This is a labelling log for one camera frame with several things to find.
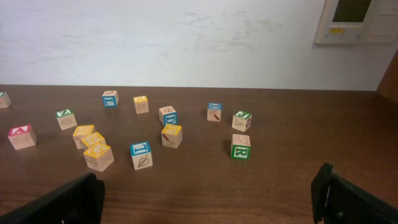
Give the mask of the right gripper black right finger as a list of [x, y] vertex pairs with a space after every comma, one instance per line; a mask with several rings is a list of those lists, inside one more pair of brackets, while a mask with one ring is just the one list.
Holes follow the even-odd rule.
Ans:
[[315, 223], [397, 223], [397, 209], [333, 172], [324, 163], [311, 183]]

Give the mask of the red A letter block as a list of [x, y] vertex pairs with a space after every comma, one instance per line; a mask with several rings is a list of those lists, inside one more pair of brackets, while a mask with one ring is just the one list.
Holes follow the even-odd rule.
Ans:
[[36, 145], [37, 136], [30, 124], [11, 128], [8, 138], [15, 150]]

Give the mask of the yellow E cluster block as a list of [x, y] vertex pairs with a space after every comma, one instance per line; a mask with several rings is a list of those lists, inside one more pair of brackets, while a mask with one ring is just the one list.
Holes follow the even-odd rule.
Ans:
[[103, 172], [114, 162], [113, 152], [110, 146], [96, 143], [89, 147], [84, 153], [87, 166], [90, 169]]

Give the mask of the yellow cluster block middle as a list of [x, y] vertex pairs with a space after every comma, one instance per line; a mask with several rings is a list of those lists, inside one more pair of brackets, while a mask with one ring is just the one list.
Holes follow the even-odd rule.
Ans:
[[105, 138], [99, 132], [87, 135], [81, 138], [80, 141], [83, 145], [84, 150], [87, 150], [89, 147], [97, 143], [106, 144]]

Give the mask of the yellow cluster block left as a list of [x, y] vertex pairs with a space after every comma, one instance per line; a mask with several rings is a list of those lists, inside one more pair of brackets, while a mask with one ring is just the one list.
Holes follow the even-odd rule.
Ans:
[[93, 132], [95, 132], [95, 126], [93, 124], [85, 126], [77, 126], [73, 133], [73, 140], [76, 144], [76, 148], [83, 149], [81, 138], [91, 135]]

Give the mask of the blue I letter block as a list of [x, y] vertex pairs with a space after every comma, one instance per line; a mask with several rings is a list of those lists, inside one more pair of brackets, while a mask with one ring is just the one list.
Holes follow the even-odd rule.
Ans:
[[153, 166], [152, 153], [148, 141], [131, 144], [130, 152], [135, 170]]

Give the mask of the green Z letter block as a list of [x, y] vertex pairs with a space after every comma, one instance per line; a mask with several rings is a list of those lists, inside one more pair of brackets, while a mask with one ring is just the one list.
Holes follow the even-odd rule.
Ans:
[[61, 130], [69, 129], [77, 126], [77, 121], [73, 110], [65, 109], [55, 113]]

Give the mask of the blue-sided block top centre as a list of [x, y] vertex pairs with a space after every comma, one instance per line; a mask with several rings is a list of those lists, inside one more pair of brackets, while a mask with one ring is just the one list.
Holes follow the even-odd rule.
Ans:
[[105, 91], [102, 95], [102, 102], [105, 108], [115, 108], [118, 105], [119, 97], [116, 90]]

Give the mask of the green-sided block far right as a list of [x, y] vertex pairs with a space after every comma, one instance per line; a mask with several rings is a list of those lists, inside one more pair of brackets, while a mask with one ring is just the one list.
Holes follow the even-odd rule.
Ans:
[[233, 159], [249, 159], [250, 153], [250, 137], [243, 134], [233, 134], [231, 140], [231, 157]]

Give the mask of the yellow block right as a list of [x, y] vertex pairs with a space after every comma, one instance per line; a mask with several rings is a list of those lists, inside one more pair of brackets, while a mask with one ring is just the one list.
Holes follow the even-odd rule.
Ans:
[[182, 142], [182, 127], [175, 124], [167, 124], [161, 131], [162, 145], [178, 148]]

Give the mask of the yellow block top centre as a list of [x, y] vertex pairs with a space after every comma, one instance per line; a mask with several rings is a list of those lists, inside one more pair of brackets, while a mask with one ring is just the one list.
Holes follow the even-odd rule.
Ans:
[[149, 112], [149, 101], [148, 98], [144, 96], [135, 96], [133, 98], [134, 106], [137, 114], [148, 113]]

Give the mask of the green J letter block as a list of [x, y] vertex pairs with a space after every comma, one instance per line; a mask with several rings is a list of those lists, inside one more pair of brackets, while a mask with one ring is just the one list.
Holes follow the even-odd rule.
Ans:
[[245, 132], [251, 125], [252, 114], [245, 111], [238, 111], [233, 115], [232, 128]]

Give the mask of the blue D sided block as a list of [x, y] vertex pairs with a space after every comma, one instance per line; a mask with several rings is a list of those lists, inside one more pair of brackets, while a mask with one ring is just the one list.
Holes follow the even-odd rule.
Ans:
[[178, 124], [178, 114], [172, 106], [160, 108], [159, 118], [164, 126], [167, 124]]

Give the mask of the blue X letter block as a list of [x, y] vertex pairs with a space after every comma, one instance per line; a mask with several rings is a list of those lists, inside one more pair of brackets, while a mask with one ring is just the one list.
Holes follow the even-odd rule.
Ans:
[[221, 121], [221, 103], [208, 103], [207, 120], [208, 121]]

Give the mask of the white wall control panel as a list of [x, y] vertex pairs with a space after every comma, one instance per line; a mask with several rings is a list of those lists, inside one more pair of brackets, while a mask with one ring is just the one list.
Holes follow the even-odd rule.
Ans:
[[316, 44], [391, 44], [397, 38], [397, 0], [326, 0]]

